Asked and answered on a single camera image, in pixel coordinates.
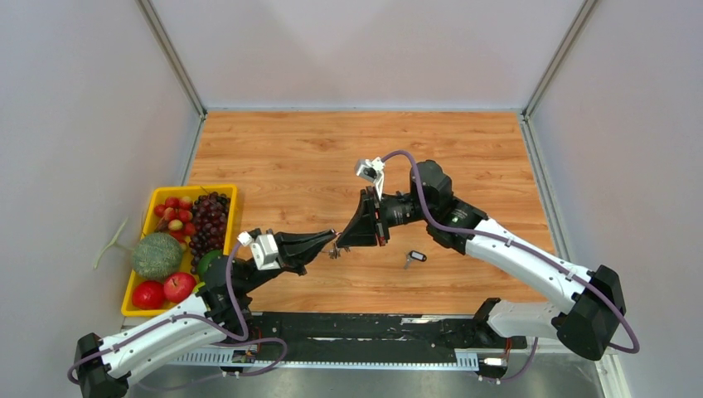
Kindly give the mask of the metal keyring with keys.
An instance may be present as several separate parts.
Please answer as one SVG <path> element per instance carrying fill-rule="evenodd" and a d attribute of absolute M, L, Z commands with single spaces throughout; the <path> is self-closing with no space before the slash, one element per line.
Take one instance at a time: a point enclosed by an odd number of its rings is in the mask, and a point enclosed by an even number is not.
<path fill-rule="evenodd" d="M 338 239 L 342 234 L 341 232 L 335 230 L 332 230 L 332 232 L 334 233 L 334 237 L 329 242 L 330 248 L 327 253 L 330 259 L 336 260 L 339 259 L 343 253 L 349 253 L 351 248 L 349 246 L 340 246 L 338 244 Z"/>

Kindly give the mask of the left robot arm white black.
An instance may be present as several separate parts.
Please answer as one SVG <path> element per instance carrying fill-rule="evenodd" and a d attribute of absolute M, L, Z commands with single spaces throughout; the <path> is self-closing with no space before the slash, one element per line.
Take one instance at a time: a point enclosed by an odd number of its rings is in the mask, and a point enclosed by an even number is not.
<path fill-rule="evenodd" d="M 172 309 L 126 332 L 83 336 L 68 380 L 84 397 L 123 397 L 144 377 L 189 351 L 250 344 L 250 292 L 286 272 L 304 275 L 336 237 L 334 230 L 240 233 L 228 256 L 204 273 L 203 285 Z"/>

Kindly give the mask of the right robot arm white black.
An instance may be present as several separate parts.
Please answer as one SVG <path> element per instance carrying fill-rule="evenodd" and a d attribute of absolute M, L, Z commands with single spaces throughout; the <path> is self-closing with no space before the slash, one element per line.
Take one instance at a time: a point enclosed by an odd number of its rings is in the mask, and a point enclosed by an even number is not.
<path fill-rule="evenodd" d="M 504 337 L 560 341 L 574 354 L 597 361 L 615 345 L 626 304 L 620 278 L 606 265 L 588 269 L 530 244 L 453 193 L 453 182 L 433 160 L 412 163 L 408 192 L 386 194 L 383 158 L 361 159 L 355 174 L 370 186 L 360 192 L 355 215 L 337 239 L 341 248 L 383 246 L 396 226 L 422 221 L 433 241 L 496 266 L 531 286 L 543 303 L 488 299 L 473 334 L 484 346 Z"/>

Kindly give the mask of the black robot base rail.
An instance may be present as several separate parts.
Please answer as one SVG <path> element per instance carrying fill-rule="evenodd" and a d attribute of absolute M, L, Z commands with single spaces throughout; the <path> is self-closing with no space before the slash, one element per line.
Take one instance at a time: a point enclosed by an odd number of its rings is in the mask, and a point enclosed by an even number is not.
<path fill-rule="evenodd" d="M 173 365 L 218 366 L 230 371 L 280 368 L 487 371 L 498 377 L 510 353 L 528 347 L 525 337 L 505 339 L 470 315 L 380 313 L 254 313 L 252 339 L 278 343 L 225 348 L 204 346 L 172 359 Z"/>

